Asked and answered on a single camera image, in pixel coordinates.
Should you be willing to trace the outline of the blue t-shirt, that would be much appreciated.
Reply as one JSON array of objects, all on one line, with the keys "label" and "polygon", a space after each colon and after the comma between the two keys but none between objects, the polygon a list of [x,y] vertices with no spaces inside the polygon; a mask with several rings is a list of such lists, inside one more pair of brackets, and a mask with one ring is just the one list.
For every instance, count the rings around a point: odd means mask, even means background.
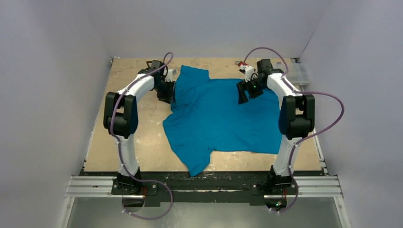
[{"label": "blue t-shirt", "polygon": [[196,176],[210,164],[212,151],[278,154],[279,101],[265,89],[239,104],[236,78],[211,79],[208,70],[181,66],[171,114],[163,128],[172,151]]}]

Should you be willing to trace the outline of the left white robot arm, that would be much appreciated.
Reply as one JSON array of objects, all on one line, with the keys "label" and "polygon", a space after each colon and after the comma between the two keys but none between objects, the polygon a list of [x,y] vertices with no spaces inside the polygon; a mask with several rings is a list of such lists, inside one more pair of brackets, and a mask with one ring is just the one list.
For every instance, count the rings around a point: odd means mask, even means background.
[{"label": "left white robot arm", "polygon": [[118,150],[120,167],[115,178],[117,187],[129,194],[137,194],[142,187],[140,168],[135,157],[134,133],[139,124],[137,103],[149,91],[156,91],[159,101],[174,101],[175,69],[152,60],[135,79],[117,92],[108,92],[104,106],[104,128],[113,136]]}]

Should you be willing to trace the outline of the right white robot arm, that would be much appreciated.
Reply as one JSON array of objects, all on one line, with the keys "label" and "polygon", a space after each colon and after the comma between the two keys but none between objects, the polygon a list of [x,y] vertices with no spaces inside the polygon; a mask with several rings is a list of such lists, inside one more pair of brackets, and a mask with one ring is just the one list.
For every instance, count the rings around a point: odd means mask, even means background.
[{"label": "right white robot arm", "polygon": [[315,126],[315,98],[301,95],[286,78],[286,72],[275,69],[270,59],[257,62],[257,68],[236,61],[245,78],[237,83],[239,104],[263,94],[264,89],[275,93],[280,102],[278,128],[282,135],[278,156],[262,184],[272,193],[279,193],[292,184],[293,166],[298,153],[297,144],[306,139]]}]

